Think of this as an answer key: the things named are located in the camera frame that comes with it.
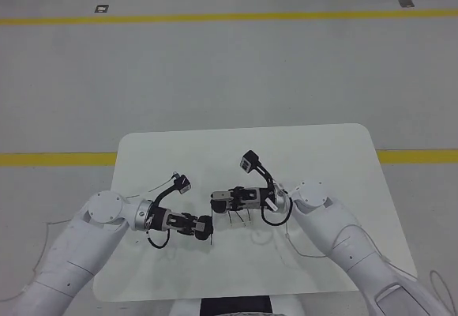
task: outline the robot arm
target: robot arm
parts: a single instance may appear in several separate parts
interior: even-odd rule
[[[284,224],[292,215],[313,244],[351,278],[370,316],[451,315],[420,283],[402,276],[384,261],[354,215],[336,197],[327,194],[321,182],[301,182],[288,193],[273,184],[271,175],[252,151],[245,154],[240,167],[247,173],[257,170],[268,186],[237,186],[214,192],[214,212],[260,209],[266,223],[265,209],[287,213],[285,220],[274,226]]]
[[[62,315],[73,297],[103,268],[128,228],[145,231],[176,230],[206,240],[212,218],[173,213],[159,206],[169,193],[190,189],[187,178],[174,175],[175,184],[155,201],[128,201],[115,192],[94,194],[67,224],[48,252],[38,277],[20,297],[13,316]]]
[[[291,192],[292,216],[313,244],[359,289],[370,316],[451,315],[419,282],[399,274],[374,249],[354,215],[319,182]]]

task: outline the yellow floor line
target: yellow floor line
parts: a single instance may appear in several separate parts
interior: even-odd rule
[[[207,13],[175,15],[111,16],[97,14],[88,17],[4,18],[0,25],[49,24],[122,24],[209,21],[268,21],[268,20],[333,20],[333,19],[397,19],[427,17],[458,17],[458,9],[402,9],[395,11],[338,11],[290,13]]]
[[[377,150],[381,164],[458,164],[458,149]],[[116,152],[0,153],[0,167],[114,166]]]

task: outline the gray floor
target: gray floor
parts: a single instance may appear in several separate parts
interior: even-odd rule
[[[112,14],[399,9],[377,0],[108,3]],[[0,17],[91,15],[96,4],[2,1]],[[115,151],[134,131],[339,122],[365,125],[378,149],[458,148],[458,18],[0,27],[0,152]],[[429,270],[440,271],[458,305],[458,165],[383,169],[420,280],[429,286]],[[0,297],[30,277],[43,222],[69,218],[110,187],[112,171],[0,168]],[[367,314],[357,292],[301,298],[309,314]],[[0,303],[0,314],[12,305]],[[169,306],[101,303],[88,285],[67,314]]]

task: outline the tabletop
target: tabletop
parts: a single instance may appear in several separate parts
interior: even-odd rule
[[[192,190],[173,193],[161,206],[210,215],[211,192],[265,186],[256,172],[246,174],[239,167],[250,149],[286,189],[304,179],[322,181],[355,214],[382,253],[416,275],[370,134],[359,124],[129,134],[118,147],[111,190],[153,199],[160,190],[148,191],[177,171],[187,176]],[[121,302],[356,290],[329,259],[298,256],[283,226],[266,225],[258,211],[250,211],[251,221],[246,211],[240,213],[245,223],[233,216],[231,224],[227,214],[214,214],[212,244],[172,231],[169,244],[157,250],[144,232],[129,230],[96,275],[95,296]],[[283,218],[268,216],[275,222]],[[293,218],[289,231],[303,253],[320,254]],[[156,243],[165,240],[165,232],[150,234]]]

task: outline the cable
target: cable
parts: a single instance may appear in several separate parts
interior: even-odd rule
[[[165,241],[162,245],[160,245],[160,246],[157,245],[157,244],[155,244],[155,243],[152,241],[152,239],[150,238],[150,234],[149,234],[148,232],[149,232],[149,230],[146,231],[148,242],[149,242],[154,248],[156,248],[156,249],[163,249],[163,248],[167,245],[167,243],[169,243],[169,236],[170,236],[170,230],[169,230],[169,229],[167,229],[166,241]]]
[[[267,225],[270,225],[270,226],[281,226],[283,224],[286,224],[288,221],[289,221],[289,218],[291,218],[291,214],[292,214],[292,205],[293,205],[293,202],[292,202],[292,199],[289,198],[289,211],[287,212],[287,215],[285,216],[285,218],[279,222],[279,223],[272,223],[270,222],[269,220],[266,220],[266,216],[264,215],[264,206],[261,207],[261,217],[262,217],[262,220],[267,224]]]
[[[36,277],[37,277],[38,272],[37,272],[36,270],[38,269],[38,266],[39,266],[39,263],[41,262],[41,259],[43,259],[43,256],[45,255],[45,250],[47,249],[48,236],[49,236],[49,233],[50,233],[50,225],[56,225],[56,224],[67,223],[67,222],[69,222],[70,220],[71,220],[71,219],[68,219],[68,220],[60,220],[60,221],[58,221],[58,222],[46,222],[46,223],[45,223],[45,225],[47,226],[47,231],[46,231],[46,234],[45,234],[45,242],[43,243],[43,246],[42,246],[42,248],[41,248],[41,252],[39,253],[38,260],[37,260],[36,263],[34,264],[34,267],[32,267],[32,277],[31,277],[31,279],[30,279],[29,282],[21,289],[20,292],[18,292],[16,295],[13,295],[13,296],[10,296],[10,297],[4,298],[4,299],[0,299],[0,303],[8,302],[8,301],[14,300],[14,299],[16,299],[17,297],[19,297],[20,295],[22,295],[22,294],[25,293],[25,291],[27,290],[27,288],[32,284],[32,282],[34,281],[34,279],[36,279]]]
[[[169,180],[167,180],[165,183],[161,184],[160,186],[156,186],[155,188],[151,189],[151,190],[149,191],[149,193],[152,192],[152,191],[155,191],[155,190],[159,189],[159,188],[162,187],[162,186],[167,185],[174,177],[175,177],[174,175],[171,176],[171,177],[169,178]]]
[[[405,274],[406,276],[410,277],[412,280],[415,280],[415,281],[418,281],[417,277],[412,275],[411,273],[408,273],[406,271],[404,271],[403,269],[395,266],[393,263],[390,262],[390,260],[384,256],[382,254],[382,252],[380,251],[380,249],[378,249],[378,246],[377,244],[374,242],[373,238],[370,236],[370,234],[364,229],[362,228],[361,226],[358,226],[356,224],[349,224],[343,228],[341,228],[340,232],[338,232],[338,234],[336,235],[336,237],[334,238],[334,241],[332,242],[332,246],[331,246],[331,250],[328,252],[328,254],[325,254],[325,255],[322,255],[322,256],[314,256],[314,255],[310,255],[310,254],[302,254],[301,252],[299,252],[299,250],[295,247],[294,243],[292,243],[292,240],[291,240],[291,237],[289,235],[289,232],[288,232],[288,226],[287,224],[285,224],[285,238],[289,241],[289,243],[291,244],[292,248],[295,250],[295,252],[301,256],[301,257],[306,257],[306,258],[326,258],[328,256],[330,256],[332,254],[332,252],[334,251],[334,248],[336,246],[336,241],[338,240],[338,238],[340,237],[341,233],[346,229],[346,228],[349,228],[349,227],[357,227],[358,229],[360,229],[365,235],[366,237],[371,241],[371,243],[373,244],[373,247],[374,249],[377,251],[377,254],[378,256],[380,256],[380,258],[388,265],[390,265],[391,267],[393,267],[394,269],[400,271],[401,273]],[[452,309],[450,309],[447,304],[445,303],[445,301],[443,300],[443,298],[440,296],[440,294],[438,293],[437,289],[436,289],[436,285],[434,284],[434,281],[433,281],[433,276],[436,275],[438,277],[438,279],[440,279],[440,282],[443,284],[443,286],[445,287],[445,290],[447,291],[447,294],[449,295],[449,300],[450,300],[450,304],[452,305]],[[458,311],[456,309],[456,304],[454,303],[454,300],[453,300],[453,297],[452,297],[452,293],[450,292],[450,289],[449,289],[449,286],[446,284],[445,280],[443,280],[443,277],[441,276],[441,274],[436,271],[436,270],[430,270],[429,272],[429,281],[431,283],[431,286],[433,288],[433,291],[434,291],[434,294],[436,295],[437,299],[441,302],[441,304],[445,307],[445,309],[451,313],[453,316],[458,316]]]

